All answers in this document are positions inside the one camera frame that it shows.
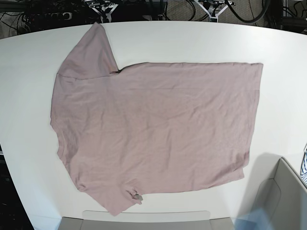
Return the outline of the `grey box at right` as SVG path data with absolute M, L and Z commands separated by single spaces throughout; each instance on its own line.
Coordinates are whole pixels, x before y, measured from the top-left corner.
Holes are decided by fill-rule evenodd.
M 289 162 L 281 158 L 272 179 L 260 184 L 252 211 L 263 208 L 274 230 L 307 228 L 307 186 Z

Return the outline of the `striped cloth at right edge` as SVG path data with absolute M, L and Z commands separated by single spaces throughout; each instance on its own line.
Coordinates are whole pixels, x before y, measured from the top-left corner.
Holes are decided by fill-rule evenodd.
M 305 183 L 305 185 L 307 185 L 307 145 L 305 145 L 304 148 L 304 156 L 302 159 L 301 169 L 300 169 L 300 177 Z

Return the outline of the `grey box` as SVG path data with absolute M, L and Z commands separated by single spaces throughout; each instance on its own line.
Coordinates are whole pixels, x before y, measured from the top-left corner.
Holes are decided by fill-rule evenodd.
M 230 218 L 210 219 L 209 211 L 121 213 L 84 211 L 82 218 L 63 217 L 60 230 L 233 230 Z
M 307 228 L 307 186 L 289 162 L 281 158 L 272 179 L 260 184 L 252 211 L 263 208 L 274 230 Z

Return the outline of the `blue blurred object bottom right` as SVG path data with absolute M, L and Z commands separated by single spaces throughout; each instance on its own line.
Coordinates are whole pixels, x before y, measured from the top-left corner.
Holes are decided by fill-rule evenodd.
M 270 216 L 263 208 L 234 219 L 235 230 L 273 230 Z

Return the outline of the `grey box at bottom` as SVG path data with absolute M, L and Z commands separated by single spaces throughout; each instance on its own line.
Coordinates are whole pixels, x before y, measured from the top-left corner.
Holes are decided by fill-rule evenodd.
M 209 211 L 121 213 L 84 211 L 82 218 L 63 217 L 60 230 L 233 230 L 230 218 L 210 219 Z

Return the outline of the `pink T-shirt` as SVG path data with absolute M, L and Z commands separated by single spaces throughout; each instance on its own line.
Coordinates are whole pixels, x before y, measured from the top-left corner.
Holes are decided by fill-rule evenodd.
M 116 216 L 142 195 L 240 180 L 261 63 L 140 63 L 118 69 L 94 24 L 57 72 L 51 126 L 80 192 Z

